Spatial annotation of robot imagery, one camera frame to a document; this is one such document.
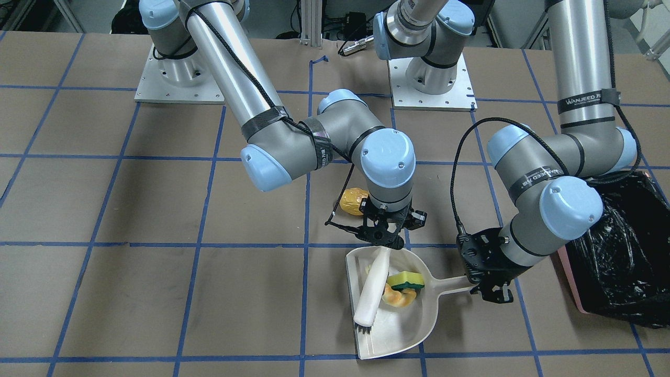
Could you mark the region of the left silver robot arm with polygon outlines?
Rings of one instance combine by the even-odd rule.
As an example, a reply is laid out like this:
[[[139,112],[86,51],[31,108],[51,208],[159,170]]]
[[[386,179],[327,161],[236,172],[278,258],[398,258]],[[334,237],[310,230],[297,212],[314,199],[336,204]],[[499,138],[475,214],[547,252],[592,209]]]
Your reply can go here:
[[[639,163],[630,126],[617,127],[616,88],[607,1],[546,1],[557,78],[561,132],[539,137],[506,118],[487,144],[494,169],[517,208],[501,228],[467,233],[457,208],[456,244],[472,284],[471,294],[510,303],[509,284],[600,218],[596,182],[620,179]]]

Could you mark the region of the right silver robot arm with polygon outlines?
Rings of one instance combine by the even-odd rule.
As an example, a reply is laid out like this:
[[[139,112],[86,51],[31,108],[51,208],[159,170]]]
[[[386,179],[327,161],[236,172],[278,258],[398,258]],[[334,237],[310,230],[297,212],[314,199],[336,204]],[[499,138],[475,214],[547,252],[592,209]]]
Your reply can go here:
[[[425,225],[428,215],[412,207],[416,154],[409,136],[385,127],[347,89],[326,96],[316,116],[293,120],[241,26],[244,1],[140,1],[139,12],[160,57],[203,58],[241,126],[241,160],[257,189],[290,184],[339,155],[364,174],[368,190],[362,225],[339,229],[399,250],[402,229]]]

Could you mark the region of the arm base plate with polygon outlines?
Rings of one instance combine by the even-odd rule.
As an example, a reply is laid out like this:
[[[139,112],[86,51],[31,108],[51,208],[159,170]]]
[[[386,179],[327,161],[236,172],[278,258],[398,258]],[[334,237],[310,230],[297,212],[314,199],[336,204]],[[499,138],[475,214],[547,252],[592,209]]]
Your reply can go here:
[[[223,104],[224,95],[199,51],[181,60],[158,60],[149,49],[135,100],[142,103]]]
[[[461,110],[478,105],[464,55],[447,69],[429,66],[421,58],[388,61],[393,107],[408,110]]]

